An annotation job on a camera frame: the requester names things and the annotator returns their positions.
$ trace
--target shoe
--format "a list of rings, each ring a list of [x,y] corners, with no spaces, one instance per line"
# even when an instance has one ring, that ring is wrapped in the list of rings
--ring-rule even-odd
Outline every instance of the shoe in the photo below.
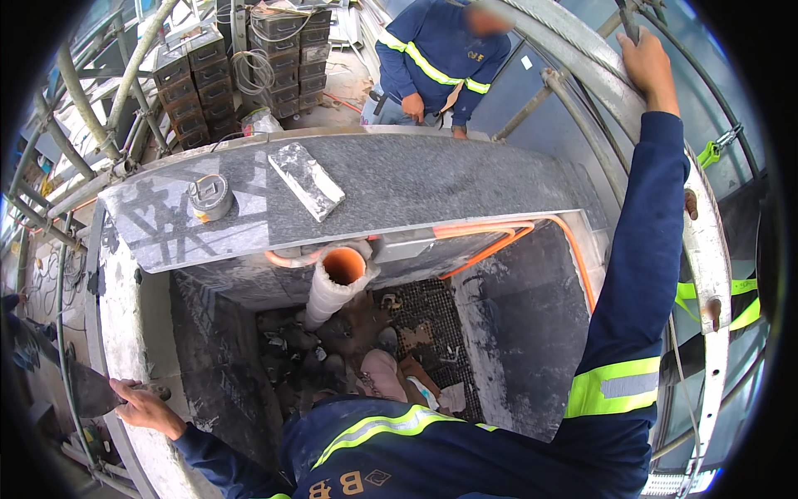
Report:
[[[397,337],[397,330],[391,326],[383,329],[377,335],[377,348],[391,354],[391,357],[397,357],[397,350],[399,349],[399,338]]]

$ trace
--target reflective stripe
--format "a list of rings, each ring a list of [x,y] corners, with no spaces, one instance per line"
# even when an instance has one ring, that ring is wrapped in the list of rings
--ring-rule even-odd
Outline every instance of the reflective stripe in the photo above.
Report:
[[[474,92],[477,93],[488,93],[488,89],[490,89],[491,86],[489,83],[485,85],[483,83],[477,83],[476,81],[473,81],[471,78],[466,78],[465,88],[473,90]]]
[[[604,398],[630,397],[657,389],[659,373],[636,374],[623,378],[612,378],[601,382]]]
[[[357,447],[363,442],[366,442],[376,434],[388,432],[397,435],[418,435],[430,423],[436,421],[459,421],[464,422],[462,419],[450,418],[439,414],[434,410],[427,409],[424,406],[413,406],[403,416],[398,418],[387,418],[385,416],[373,416],[360,420],[357,424],[345,430],[342,434],[338,435],[322,452],[322,455],[313,465],[321,465],[324,461],[330,458],[333,452],[339,449],[347,449],[350,447]]]
[[[655,380],[653,388],[651,379]],[[596,367],[574,377],[564,417],[620,414],[648,407],[657,400],[658,382],[659,357]]]
[[[736,319],[729,324],[729,331],[734,331],[735,329],[740,329],[741,327],[746,327],[750,323],[754,322],[755,320],[759,319],[760,316],[760,306],[759,306],[759,298],[753,300],[748,307],[743,310],[741,314],[737,316]]]
[[[382,30],[380,37],[377,39],[378,42],[384,43],[388,46],[389,49],[398,50],[400,52],[404,52],[407,48],[407,44],[402,42],[399,38],[396,38],[391,33],[388,33],[386,30]]]
[[[732,279],[732,296],[735,295],[742,295],[743,293],[747,293],[749,291],[753,291],[757,289],[757,280],[756,279]],[[696,299],[696,287],[693,283],[677,283],[676,284],[676,304],[685,309],[685,312],[695,321],[698,321],[698,317],[687,307],[687,303],[685,303],[686,299]],[[757,315],[752,317],[753,311],[757,311]],[[734,331],[735,329],[740,329],[741,327],[746,327],[753,321],[759,319],[759,299],[757,298],[755,302],[752,302],[748,308],[746,308],[742,314],[740,314],[736,319],[729,324],[731,328],[730,331]]]
[[[438,83],[441,83],[442,85],[457,85],[463,81],[463,78],[450,78],[441,71],[435,69],[433,65],[429,64],[429,61],[427,61],[424,56],[421,55],[421,52],[418,51],[415,43],[408,42],[405,52],[413,58],[413,60],[416,62],[416,65],[421,68],[421,71],[424,71],[424,74]]]

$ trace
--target gray granite panel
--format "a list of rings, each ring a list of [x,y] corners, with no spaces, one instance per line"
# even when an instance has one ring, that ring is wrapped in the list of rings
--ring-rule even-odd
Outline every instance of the gray granite panel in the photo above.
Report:
[[[419,134],[359,133],[292,138],[346,193],[322,223],[314,220],[268,163],[286,141],[187,154],[106,189],[101,198],[120,237],[148,272],[273,248],[338,240],[470,217],[585,208],[606,225],[580,164],[483,141]],[[188,183],[221,173],[235,202],[202,224]]]

